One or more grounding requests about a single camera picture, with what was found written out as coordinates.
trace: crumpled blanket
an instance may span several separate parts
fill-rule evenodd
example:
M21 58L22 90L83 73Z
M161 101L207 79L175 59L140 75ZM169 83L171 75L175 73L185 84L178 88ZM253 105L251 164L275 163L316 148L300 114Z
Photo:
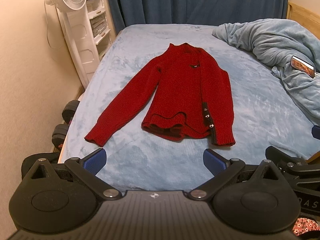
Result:
M295 21L261 19L222 24L212 35L236 48L252 51L259 61L273 67L294 103L313 124L320 123L320 75L311 78L291 66L296 56L320 71L320 40Z

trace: blue gripper pad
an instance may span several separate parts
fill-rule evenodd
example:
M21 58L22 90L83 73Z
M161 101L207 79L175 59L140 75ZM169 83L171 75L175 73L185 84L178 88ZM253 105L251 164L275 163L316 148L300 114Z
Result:
M204 166L216 176L230 166L230 161L217 154L211 149L205 149L203 152Z
M320 140L320 126L315 125L311 130L311 134L314 138Z
M103 148L99 148L90 153L80 160L79 164L82 165L87 171L96 175L104 165L107 163L107 153Z

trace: phone screen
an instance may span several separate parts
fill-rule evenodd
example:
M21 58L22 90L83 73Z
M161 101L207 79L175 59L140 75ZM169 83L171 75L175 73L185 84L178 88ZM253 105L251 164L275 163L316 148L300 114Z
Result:
M296 56L292 56L291 66L304 73L307 73L312 78L315 77L315 68L302 59L297 58Z

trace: metal bolt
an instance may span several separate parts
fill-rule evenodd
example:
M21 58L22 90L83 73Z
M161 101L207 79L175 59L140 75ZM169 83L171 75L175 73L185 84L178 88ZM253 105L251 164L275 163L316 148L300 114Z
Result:
M113 197L116 197L119 195L119 191L117 191L116 189L106 189L103 194L106 196L106 197L109 197L109 198L113 198Z
M207 195L207 193L203 190L200 189L195 189L193 191L191 191L191 196L193 196L194 198L203 198Z

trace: blue curtain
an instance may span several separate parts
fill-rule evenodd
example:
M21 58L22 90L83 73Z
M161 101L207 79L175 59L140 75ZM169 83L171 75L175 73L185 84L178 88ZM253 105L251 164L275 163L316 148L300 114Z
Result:
M288 0L109 0L116 32L133 24L201 24L285 18Z

